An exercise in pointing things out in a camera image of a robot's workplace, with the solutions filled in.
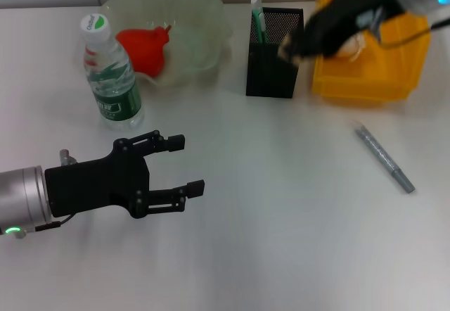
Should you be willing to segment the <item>black mesh pen holder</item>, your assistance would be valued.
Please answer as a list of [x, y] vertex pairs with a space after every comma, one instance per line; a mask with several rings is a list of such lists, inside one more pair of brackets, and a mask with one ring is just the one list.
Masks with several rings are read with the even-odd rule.
[[257, 40], [255, 22], [251, 21], [247, 60], [246, 95], [291, 99], [298, 67], [278, 57], [278, 47], [287, 34], [301, 30], [304, 12], [301, 8], [263, 8], [268, 42]]

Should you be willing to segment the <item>grey marker pen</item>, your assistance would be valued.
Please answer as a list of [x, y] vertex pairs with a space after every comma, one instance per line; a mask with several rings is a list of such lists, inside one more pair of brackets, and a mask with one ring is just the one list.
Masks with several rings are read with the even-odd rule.
[[398, 183], [407, 194], [413, 193], [416, 190], [415, 186], [372, 133], [360, 122], [353, 122], [352, 129], [393, 180]]

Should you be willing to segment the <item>red orange toy fruit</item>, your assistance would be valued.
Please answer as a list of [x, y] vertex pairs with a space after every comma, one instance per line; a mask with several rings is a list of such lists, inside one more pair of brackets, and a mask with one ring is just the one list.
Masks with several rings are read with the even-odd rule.
[[171, 28], [168, 25], [153, 30], [122, 30], [115, 38], [127, 52], [135, 72], [157, 77], [165, 66], [163, 49], [169, 42]]

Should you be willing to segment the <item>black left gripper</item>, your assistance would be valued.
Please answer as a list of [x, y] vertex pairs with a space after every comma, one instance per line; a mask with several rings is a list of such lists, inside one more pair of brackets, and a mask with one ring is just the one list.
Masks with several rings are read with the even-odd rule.
[[182, 134], [164, 138], [154, 130], [116, 140], [104, 158], [45, 170], [51, 214], [63, 217], [111, 205], [126, 209], [135, 219], [183, 212], [188, 199], [204, 194], [205, 181], [148, 191], [150, 173], [144, 157], [184, 150], [185, 141]]

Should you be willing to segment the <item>green glass fruit plate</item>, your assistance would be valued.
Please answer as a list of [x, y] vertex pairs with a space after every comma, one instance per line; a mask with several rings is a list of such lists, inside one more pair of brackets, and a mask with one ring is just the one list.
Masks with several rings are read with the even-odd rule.
[[232, 34], [221, 0], [107, 0], [100, 12], [113, 34], [158, 27], [167, 31], [161, 72], [137, 73], [159, 87], [180, 85], [216, 68]]

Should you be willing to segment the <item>small tan eraser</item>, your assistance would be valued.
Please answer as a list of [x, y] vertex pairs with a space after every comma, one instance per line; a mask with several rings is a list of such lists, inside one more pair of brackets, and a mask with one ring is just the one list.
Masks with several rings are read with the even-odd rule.
[[[304, 54], [304, 36], [300, 33], [287, 34], [278, 47], [278, 57], [281, 58], [281, 52], [287, 51], [290, 53]], [[290, 63], [291, 65], [299, 66], [301, 63]]]

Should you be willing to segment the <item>clear green-label water bottle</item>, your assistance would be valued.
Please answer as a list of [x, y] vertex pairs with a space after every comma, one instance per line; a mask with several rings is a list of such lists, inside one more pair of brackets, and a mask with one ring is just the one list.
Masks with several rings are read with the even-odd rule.
[[112, 34], [103, 14], [84, 16], [80, 28], [86, 79], [102, 118], [113, 129], [138, 127], [143, 120], [143, 107], [128, 53]]

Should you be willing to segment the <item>white paper ball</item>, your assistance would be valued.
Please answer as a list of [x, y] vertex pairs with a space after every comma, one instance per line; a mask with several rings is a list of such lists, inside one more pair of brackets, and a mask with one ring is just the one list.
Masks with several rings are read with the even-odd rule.
[[366, 48], [366, 40], [362, 33], [358, 33], [349, 38], [335, 54], [337, 58], [347, 58], [349, 61], [355, 61]]

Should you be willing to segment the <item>yellow plastic bin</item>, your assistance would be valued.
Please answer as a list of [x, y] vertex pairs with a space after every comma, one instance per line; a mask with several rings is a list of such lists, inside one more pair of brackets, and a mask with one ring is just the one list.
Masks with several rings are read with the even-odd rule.
[[[318, 0], [318, 3], [322, 7], [329, 1]], [[316, 59], [312, 92], [326, 98], [375, 102], [406, 99], [418, 86], [430, 35], [389, 50], [379, 47], [369, 32], [363, 36], [366, 47], [355, 60]]]

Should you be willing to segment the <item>green utility knife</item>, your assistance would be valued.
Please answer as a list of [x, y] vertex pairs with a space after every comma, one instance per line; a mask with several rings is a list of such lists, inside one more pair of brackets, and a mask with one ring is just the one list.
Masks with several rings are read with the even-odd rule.
[[255, 31], [257, 34], [257, 41], [260, 44], [267, 44], [268, 38], [266, 33], [266, 22], [264, 11], [262, 7], [262, 0], [251, 0], [252, 18], [255, 23]]

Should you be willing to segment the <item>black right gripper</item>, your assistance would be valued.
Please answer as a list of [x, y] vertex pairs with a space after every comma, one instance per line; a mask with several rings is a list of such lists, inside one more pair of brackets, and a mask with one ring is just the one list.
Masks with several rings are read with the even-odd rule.
[[286, 63], [303, 63], [317, 56], [333, 56], [356, 33], [367, 30], [376, 11], [389, 20], [404, 13], [398, 0], [331, 0], [304, 26], [304, 55], [281, 52]]

